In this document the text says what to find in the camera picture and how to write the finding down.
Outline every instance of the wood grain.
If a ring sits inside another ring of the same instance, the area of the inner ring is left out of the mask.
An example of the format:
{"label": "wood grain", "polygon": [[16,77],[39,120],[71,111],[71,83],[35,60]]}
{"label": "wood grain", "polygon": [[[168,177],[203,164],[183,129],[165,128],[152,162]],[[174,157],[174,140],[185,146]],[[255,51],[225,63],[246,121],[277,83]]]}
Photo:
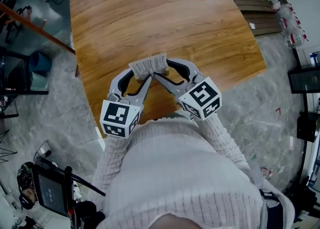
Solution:
{"label": "wood grain", "polygon": [[[266,70],[233,0],[70,0],[70,16],[79,71],[99,126],[111,80],[130,62],[166,52],[195,63],[222,91]],[[181,79],[173,69],[169,78]],[[128,92],[138,87],[132,79]],[[154,80],[139,123],[178,108]]]}

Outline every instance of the sweater sleeve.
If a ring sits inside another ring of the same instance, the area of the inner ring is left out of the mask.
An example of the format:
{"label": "sweater sleeve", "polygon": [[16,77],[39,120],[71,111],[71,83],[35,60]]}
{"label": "sweater sleeve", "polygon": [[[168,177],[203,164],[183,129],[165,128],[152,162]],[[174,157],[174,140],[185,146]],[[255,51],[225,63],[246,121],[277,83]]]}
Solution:
{"label": "sweater sleeve", "polygon": [[202,136],[218,154],[229,158],[242,171],[250,170],[246,157],[222,125],[216,113],[204,121],[195,119],[195,122]]}
{"label": "sweater sleeve", "polygon": [[89,190],[88,201],[96,205],[96,210],[103,209],[103,213],[108,216],[109,207],[109,185],[116,175],[120,172],[124,156],[128,151],[129,140],[114,136],[108,136],[105,140],[105,150],[100,158],[93,175],[92,185],[105,193],[105,197],[99,193]]}

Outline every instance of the black device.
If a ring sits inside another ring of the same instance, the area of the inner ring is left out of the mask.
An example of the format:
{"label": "black device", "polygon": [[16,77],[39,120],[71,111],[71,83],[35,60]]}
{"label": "black device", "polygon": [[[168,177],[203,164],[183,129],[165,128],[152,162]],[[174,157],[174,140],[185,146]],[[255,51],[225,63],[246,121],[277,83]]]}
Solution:
{"label": "black device", "polygon": [[291,92],[320,93],[320,66],[307,65],[288,72]]}
{"label": "black device", "polygon": [[81,177],[72,174],[72,168],[65,170],[55,167],[51,162],[41,159],[41,166],[32,167],[34,189],[39,204],[59,215],[70,218],[72,229],[94,229],[105,219],[102,212],[97,212],[91,201],[76,202],[74,200],[73,181],[76,181],[95,192],[106,196]]}
{"label": "black device", "polygon": [[296,137],[313,143],[320,131],[319,118],[317,113],[301,112],[297,120]]}

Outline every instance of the screen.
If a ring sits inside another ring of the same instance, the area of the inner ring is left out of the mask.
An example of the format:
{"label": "screen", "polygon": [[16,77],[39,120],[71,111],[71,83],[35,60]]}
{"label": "screen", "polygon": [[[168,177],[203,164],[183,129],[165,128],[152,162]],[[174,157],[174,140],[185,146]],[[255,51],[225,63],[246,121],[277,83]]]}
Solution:
{"label": "screen", "polygon": [[42,200],[39,204],[55,212],[65,214],[63,186],[54,182],[43,175],[38,174],[40,192],[37,192],[38,198],[41,195]]}
{"label": "screen", "polygon": [[320,69],[292,73],[290,77],[293,91],[316,93],[320,91]]}

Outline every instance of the wooden pallet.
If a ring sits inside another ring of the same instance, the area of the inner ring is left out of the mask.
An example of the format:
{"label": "wooden pallet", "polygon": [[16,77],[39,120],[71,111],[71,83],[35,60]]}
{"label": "wooden pallet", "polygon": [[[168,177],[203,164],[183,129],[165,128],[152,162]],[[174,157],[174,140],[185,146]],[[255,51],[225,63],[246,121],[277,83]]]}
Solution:
{"label": "wooden pallet", "polygon": [[276,12],[271,8],[272,3],[267,0],[234,0],[249,23],[254,23],[254,36],[281,33],[282,29],[277,21]]}
{"label": "wooden pallet", "polygon": [[254,23],[255,29],[251,29],[254,36],[282,32],[275,14],[244,13],[243,16],[248,23]]}

